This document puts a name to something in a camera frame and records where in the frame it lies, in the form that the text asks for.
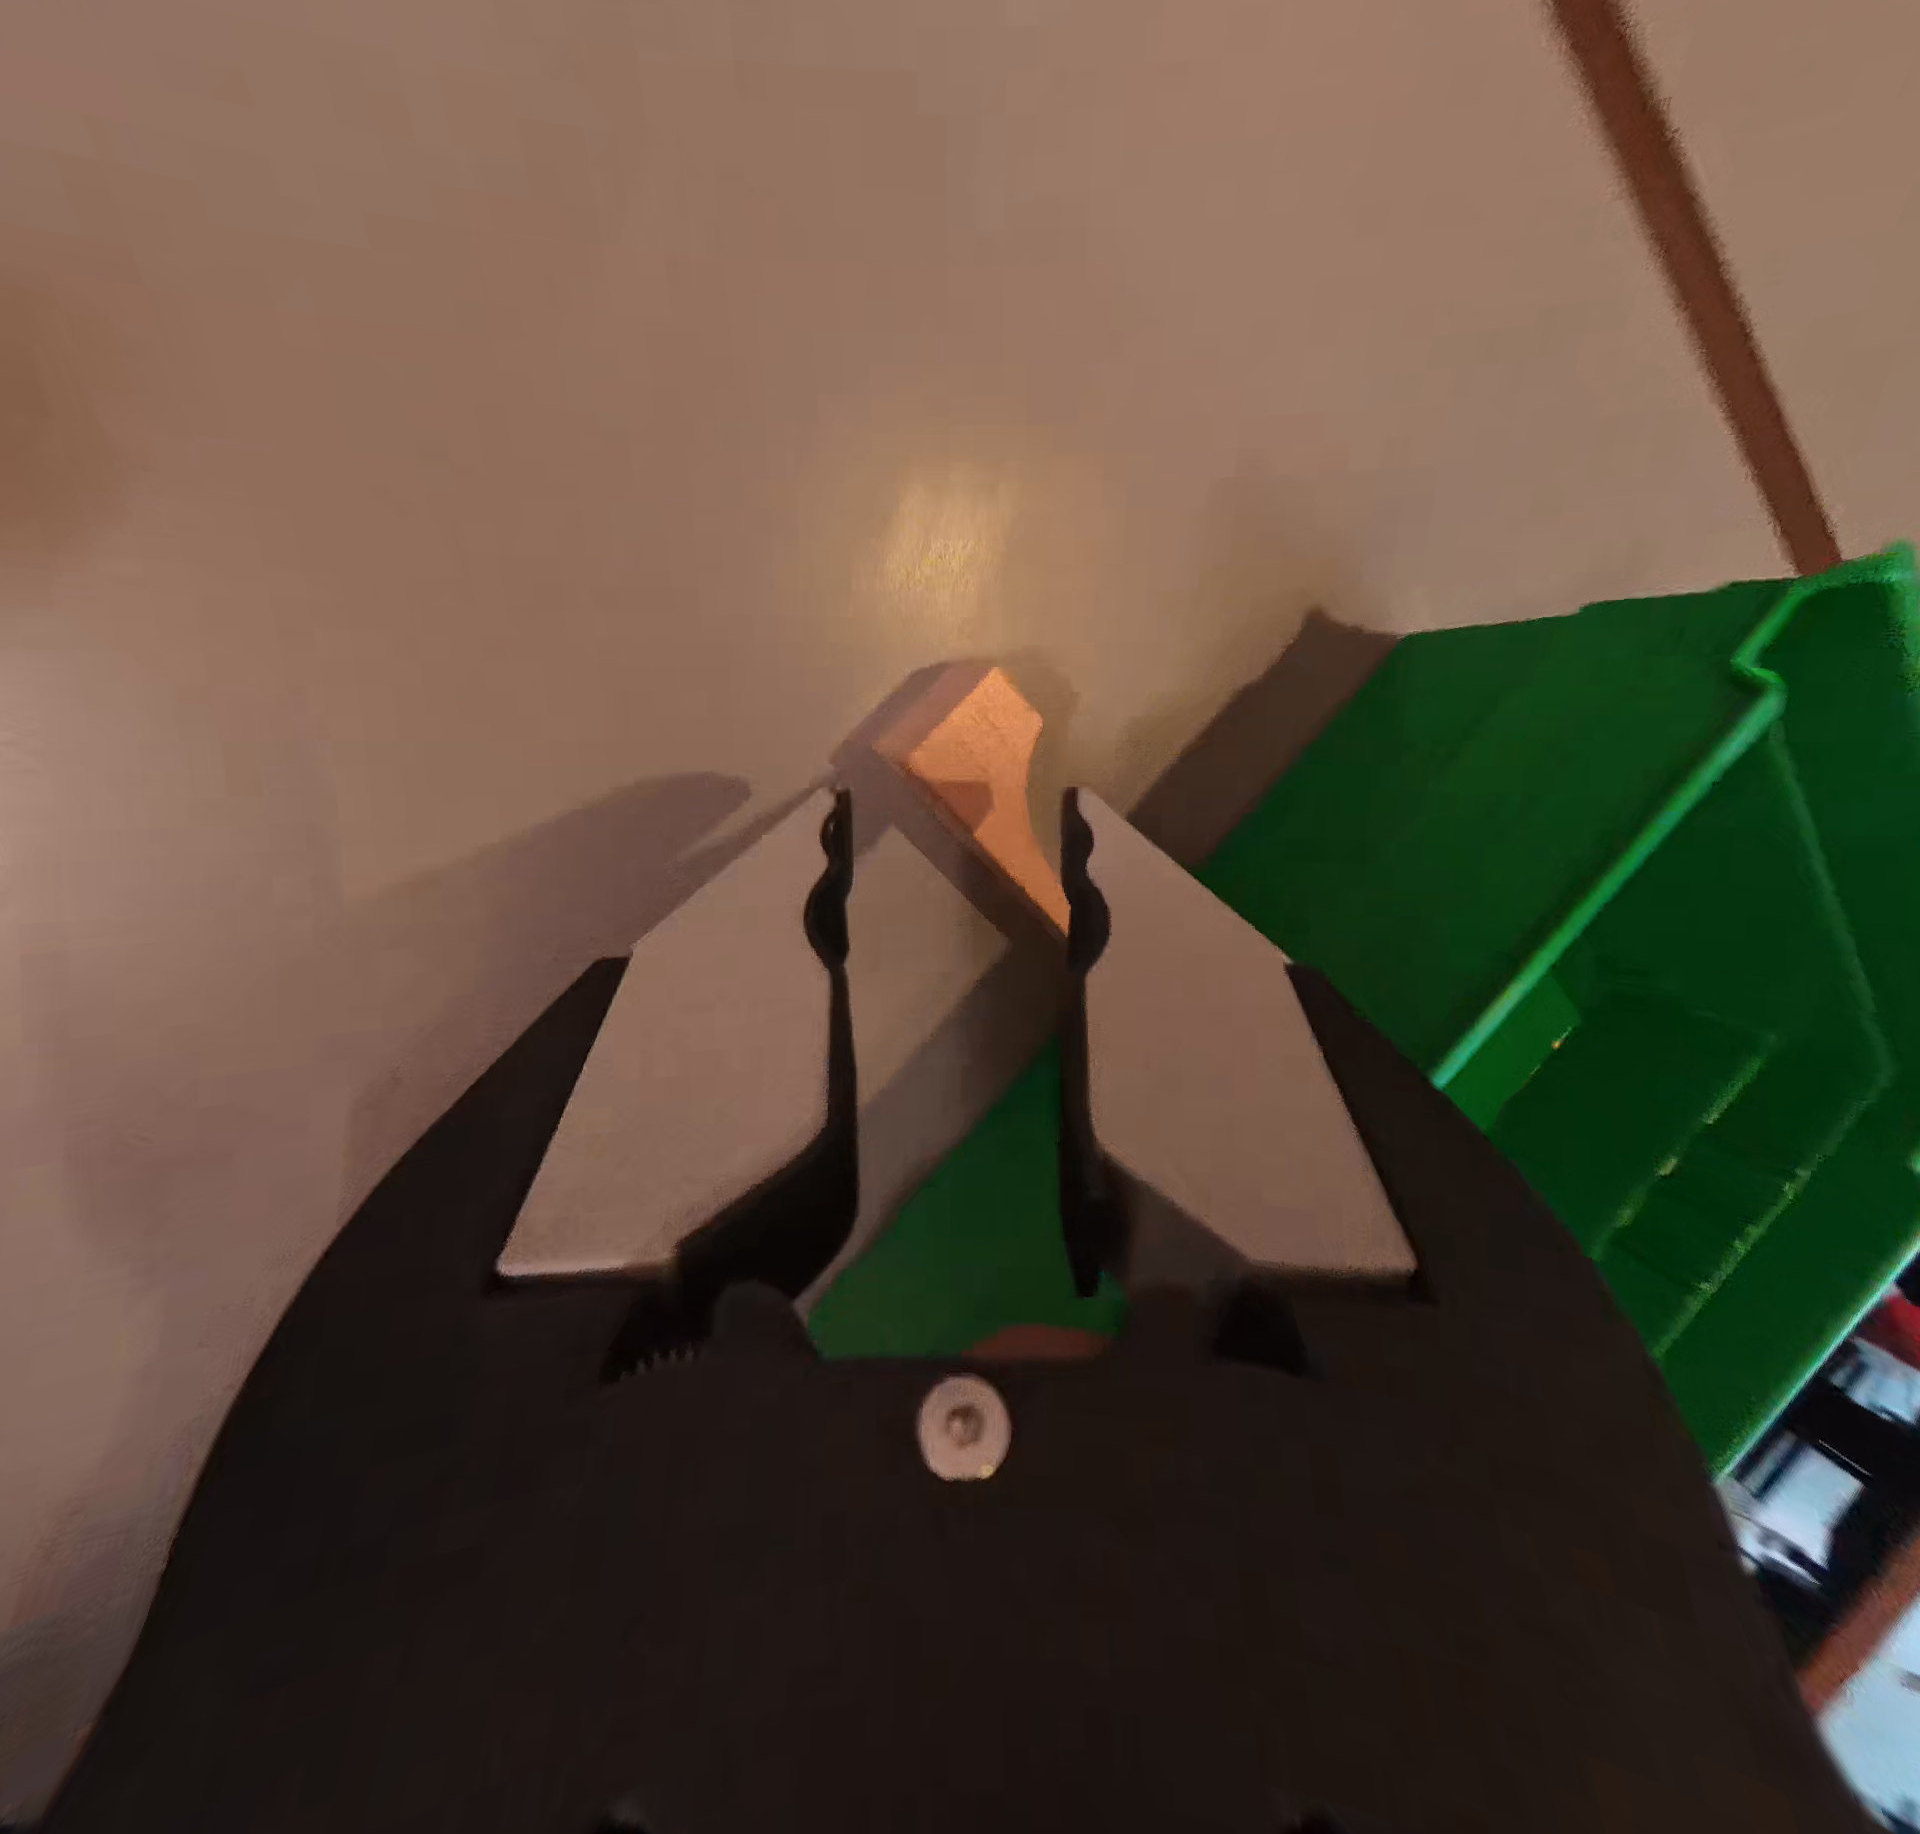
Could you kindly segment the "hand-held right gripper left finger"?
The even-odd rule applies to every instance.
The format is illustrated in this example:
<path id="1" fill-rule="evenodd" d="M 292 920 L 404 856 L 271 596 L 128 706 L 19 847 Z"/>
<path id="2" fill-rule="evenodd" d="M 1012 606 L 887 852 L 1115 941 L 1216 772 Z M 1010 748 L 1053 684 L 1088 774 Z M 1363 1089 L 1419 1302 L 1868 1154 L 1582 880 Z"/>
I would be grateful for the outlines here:
<path id="1" fill-rule="evenodd" d="M 510 1281 L 801 1297 L 858 1215 L 852 792 L 816 790 L 631 945 L 500 1250 Z"/>

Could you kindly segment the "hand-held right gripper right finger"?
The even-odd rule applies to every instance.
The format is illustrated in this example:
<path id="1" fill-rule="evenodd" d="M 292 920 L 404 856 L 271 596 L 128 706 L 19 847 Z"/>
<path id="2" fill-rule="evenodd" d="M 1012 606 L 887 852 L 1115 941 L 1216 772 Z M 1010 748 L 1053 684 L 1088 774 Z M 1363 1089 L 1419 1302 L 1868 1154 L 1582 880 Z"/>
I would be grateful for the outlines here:
<path id="1" fill-rule="evenodd" d="M 1074 1284 L 1412 1278 L 1417 1253 L 1282 948 L 1090 790 L 1064 799 L 1064 887 Z"/>

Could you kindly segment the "green plastic bin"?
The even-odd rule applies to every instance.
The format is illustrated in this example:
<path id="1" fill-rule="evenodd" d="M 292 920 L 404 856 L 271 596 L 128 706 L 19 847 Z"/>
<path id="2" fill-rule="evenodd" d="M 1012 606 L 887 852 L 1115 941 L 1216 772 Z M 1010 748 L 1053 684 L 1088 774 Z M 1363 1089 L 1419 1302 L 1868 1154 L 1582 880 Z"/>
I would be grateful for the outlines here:
<path id="1" fill-rule="evenodd" d="M 1714 1474 L 1917 1250 L 1917 559 L 1394 641 L 1189 870 L 1323 976 L 1593 1257 Z M 1110 1328 L 1061 1041 L 814 1334 Z"/>

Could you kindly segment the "natural wooden plank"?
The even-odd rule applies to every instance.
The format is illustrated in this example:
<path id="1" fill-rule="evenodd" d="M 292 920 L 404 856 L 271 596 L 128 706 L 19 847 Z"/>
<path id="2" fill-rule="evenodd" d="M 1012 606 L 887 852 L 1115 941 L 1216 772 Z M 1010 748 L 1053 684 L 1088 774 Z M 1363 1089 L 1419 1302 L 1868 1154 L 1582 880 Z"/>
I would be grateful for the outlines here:
<path id="1" fill-rule="evenodd" d="M 992 662 L 910 671 L 832 752 L 858 840 L 898 831 L 1010 941 L 1068 936 L 1068 897 L 1033 820 L 1040 710 Z"/>

